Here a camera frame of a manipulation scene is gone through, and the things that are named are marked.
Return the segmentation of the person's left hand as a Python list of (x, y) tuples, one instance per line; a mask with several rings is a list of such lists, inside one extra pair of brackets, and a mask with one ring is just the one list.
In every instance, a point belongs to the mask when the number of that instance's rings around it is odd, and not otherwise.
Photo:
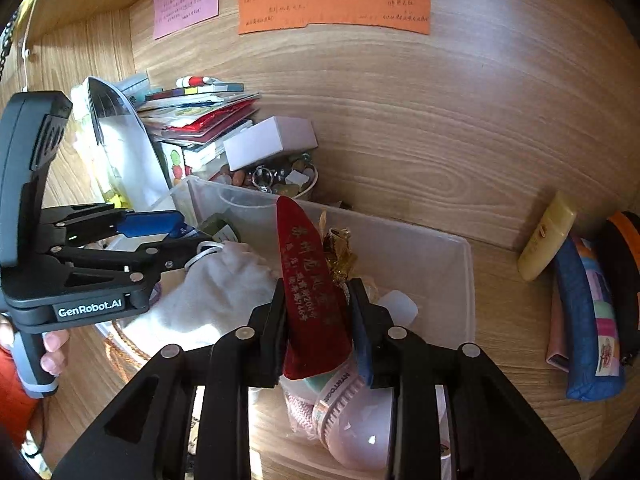
[[(56, 330), (42, 335), (46, 353), (40, 359), (41, 368), (52, 376), (62, 373), (67, 364), (68, 342), (70, 332), (68, 330)], [(6, 352), (11, 353), (14, 343), (14, 329), (12, 323), (5, 316), (1, 317), (0, 344)]]

